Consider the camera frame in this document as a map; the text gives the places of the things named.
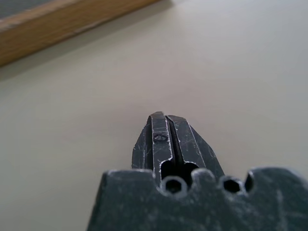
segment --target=black plastic object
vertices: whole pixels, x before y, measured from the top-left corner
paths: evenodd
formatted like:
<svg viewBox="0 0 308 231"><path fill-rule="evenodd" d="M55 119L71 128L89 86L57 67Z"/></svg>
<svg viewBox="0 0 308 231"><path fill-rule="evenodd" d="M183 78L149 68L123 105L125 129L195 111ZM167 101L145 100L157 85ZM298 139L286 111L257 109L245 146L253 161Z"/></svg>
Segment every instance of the black plastic object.
<svg viewBox="0 0 308 231"><path fill-rule="evenodd" d="M284 168L224 176L188 122L157 112L132 170L103 174L88 231L307 231L308 183Z"/></svg>

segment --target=wooden frame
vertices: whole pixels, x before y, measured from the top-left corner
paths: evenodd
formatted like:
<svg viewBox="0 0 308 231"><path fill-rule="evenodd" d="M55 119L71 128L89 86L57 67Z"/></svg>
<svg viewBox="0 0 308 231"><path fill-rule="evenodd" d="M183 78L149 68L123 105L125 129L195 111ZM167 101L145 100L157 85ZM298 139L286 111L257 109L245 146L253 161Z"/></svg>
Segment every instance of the wooden frame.
<svg viewBox="0 0 308 231"><path fill-rule="evenodd" d="M0 21L0 66L159 0L52 0Z"/></svg>

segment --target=black tool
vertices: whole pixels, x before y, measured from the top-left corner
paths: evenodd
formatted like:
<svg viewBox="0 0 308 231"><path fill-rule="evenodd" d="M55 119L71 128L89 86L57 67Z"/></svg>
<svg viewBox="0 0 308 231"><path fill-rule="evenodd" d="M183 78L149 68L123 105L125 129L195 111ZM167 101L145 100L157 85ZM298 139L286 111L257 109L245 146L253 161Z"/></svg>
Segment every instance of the black tool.
<svg viewBox="0 0 308 231"><path fill-rule="evenodd" d="M307 231L308 183L277 167L245 182L224 176L182 117L156 112L133 149L132 170L103 174L88 231Z"/></svg>

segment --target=hexagonal hole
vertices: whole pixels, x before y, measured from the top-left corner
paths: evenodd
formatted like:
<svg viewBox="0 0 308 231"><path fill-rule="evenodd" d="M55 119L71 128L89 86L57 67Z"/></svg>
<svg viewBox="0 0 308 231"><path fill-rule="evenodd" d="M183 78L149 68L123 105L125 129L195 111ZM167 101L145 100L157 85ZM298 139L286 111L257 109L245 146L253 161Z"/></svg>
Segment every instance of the hexagonal hole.
<svg viewBox="0 0 308 231"><path fill-rule="evenodd" d="M166 182L166 190L172 194L178 193L182 190L182 184L177 180L168 180Z"/></svg>
<svg viewBox="0 0 308 231"><path fill-rule="evenodd" d="M223 182L223 187L231 193L237 193L241 190L239 183L234 180L226 180Z"/></svg>

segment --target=white table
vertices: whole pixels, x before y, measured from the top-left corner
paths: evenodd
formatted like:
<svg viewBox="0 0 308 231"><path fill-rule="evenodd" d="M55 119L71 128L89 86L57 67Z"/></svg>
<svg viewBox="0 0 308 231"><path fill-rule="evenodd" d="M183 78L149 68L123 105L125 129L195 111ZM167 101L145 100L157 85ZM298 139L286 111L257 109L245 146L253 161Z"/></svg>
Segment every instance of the white table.
<svg viewBox="0 0 308 231"><path fill-rule="evenodd" d="M84 231L147 116L188 119L226 174L308 178L308 1L162 1L0 69L0 230Z"/></svg>

